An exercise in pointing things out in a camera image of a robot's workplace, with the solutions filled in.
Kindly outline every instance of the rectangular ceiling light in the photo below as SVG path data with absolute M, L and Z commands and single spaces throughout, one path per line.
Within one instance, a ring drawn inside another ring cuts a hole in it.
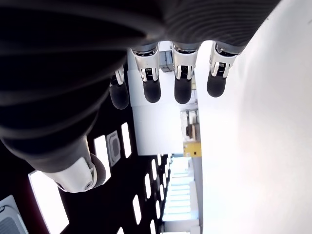
M 170 169 L 170 159 L 167 158 L 167 167 Z
M 151 229 L 151 234 L 156 234 L 155 222 L 153 219 L 152 219 L 151 224 L 150 224 L 150 229 Z
M 151 191 L 151 183 L 150 183 L 150 175 L 147 173 L 145 178 L 145 190 L 146 190 L 146 197 L 149 199 L 151 197 L 152 191 Z
M 186 190 L 170 190 L 168 192 L 170 195 L 187 195 L 190 194 L 190 190 L 186 189 Z
M 168 178 L 168 167 L 165 165 L 165 173 L 166 173 L 166 178 Z
M 190 195 L 175 195 L 175 196 L 167 196 L 169 201 L 181 201 L 181 200 L 190 200 Z
M 174 232 L 174 233 L 162 233 L 162 234 L 191 234 L 188 232 Z
M 127 123 L 122 124 L 121 131 L 122 131 L 123 146 L 125 147 L 125 155 L 126 158 L 128 158 L 131 155 L 132 151 L 130 144 L 129 128 Z
M 190 189 L 189 185 L 174 185 L 170 186 L 170 190 L 185 190 L 185 189 Z
M 162 174 L 162 181 L 164 182 L 164 188 L 167 187 L 167 180 L 166 180 L 166 175 Z
M 161 156 L 160 156 L 160 154 L 157 155 L 157 160 L 158 160 L 158 166 L 160 166 L 161 165 Z
M 157 173 L 156 173 L 156 163 L 155 163 L 155 159 L 152 160 L 152 172 L 153 172 L 153 180 L 156 180 L 156 178 L 157 178 Z
M 119 228 L 117 234 L 124 234 L 124 233 L 123 233 L 123 229 L 122 229 L 122 228 Z
M 141 215 L 141 209 L 140 209 L 140 204 L 138 202 L 138 196 L 137 195 L 133 199 L 132 204 L 133 204 L 133 210 L 135 212 L 136 224 L 139 225 L 141 218 L 142 218 L 142 215 Z
M 190 205 L 191 205 L 191 200 L 166 201 L 165 207 L 190 206 Z
M 111 168 L 109 166 L 108 153 L 106 148 L 106 137 L 100 136 L 94 139 L 97 158 L 103 163 L 106 170 L 106 179 L 103 184 L 111 177 Z
M 167 221 L 182 221 L 192 219 L 191 213 L 182 213 L 182 214 L 164 214 L 162 217 L 163 222 Z
M 156 216 L 157 218 L 160 218 L 160 206 L 159 206 L 159 201 L 156 201 Z
M 180 214 L 191 212 L 191 206 L 176 206 L 176 207 L 166 207 L 166 214 Z
M 163 201 L 164 200 L 164 188 L 162 184 L 160 185 L 160 199 Z
M 40 171 L 28 177 L 47 229 L 50 234 L 60 234 L 69 221 L 57 184 Z

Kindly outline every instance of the ceiling light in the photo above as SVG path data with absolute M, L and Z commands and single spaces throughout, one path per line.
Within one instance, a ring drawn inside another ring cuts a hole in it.
M 162 181 L 164 183 L 164 188 L 167 187 L 167 179 L 166 179 L 166 175 L 165 174 L 162 174 Z
M 126 158 L 128 158 L 131 155 L 132 151 L 131 151 L 130 135 L 129 135 L 129 129 L 128 129 L 127 123 L 122 124 L 121 131 L 122 131 L 123 146 L 125 148 L 125 155 L 126 155 Z
M 170 159 L 169 158 L 167 158 L 167 166 L 170 169 Z
M 160 199 L 164 200 L 164 188 L 162 187 L 162 184 L 160 185 Z
M 168 192 L 170 195 L 187 195 L 190 194 L 190 190 L 186 189 L 186 190 L 170 190 Z
M 158 160 L 158 166 L 161 165 L 161 157 L 160 157 L 160 154 L 157 155 L 157 160 Z
M 150 183 L 150 175 L 147 173 L 145 176 L 145 190 L 146 190 L 146 197 L 149 199 L 151 197 L 151 183 Z
M 190 206 L 190 205 L 191 205 L 191 200 L 166 201 L 165 207 Z
M 180 201 L 180 200 L 190 200 L 190 195 L 174 195 L 174 196 L 167 196 L 167 199 L 170 201 Z
M 156 163 L 155 163 L 155 159 L 152 160 L 152 172 L 153 172 L 153 179 L 156 180 L 156 178 L 157 178 L 157 173 L 156 173 Z
M 150 228 L 151 228 L 151 234 L 156 234 L 155 222 L 153 219 L 151 221 Z
M 168 178 L 168 167 L 167 167 L 167 165 L 165 165 L 165 174 L 166 174 L 166 178 Z
M 180 214 L 180 213 L 188 213 L 191 212 L 190 206 L 177 206 L 177 207 L 166 207 L 166 214 Z
M 132 204 L 133 204 L 133 210 L 135 212 L 136 224 L 139 225 L 141 218 L 142 218 L 142 215 L 141 215 L 141 209 L 140 209 L 140 204 L 138 202 L 138 196 L 137 195 L 133 199 Z
M 122 229 L 122 228 L 119 228 L 117 234 L 124 234 L 124 233 L 123 233 L 123 229 Z
M 160 218 L 160 207 L 159 207 L 159 201 L 156 201 L 156 215 L 157 215 L 157 219 Z
M 69 220 L 57 184 L 40 171 L 28 177 L 46 227 L 50 234 L 60 234 Z
M 185 189 L 190 189 L 189 185 L 174 185 L 170 186 L 170 190 L 185 190 Z

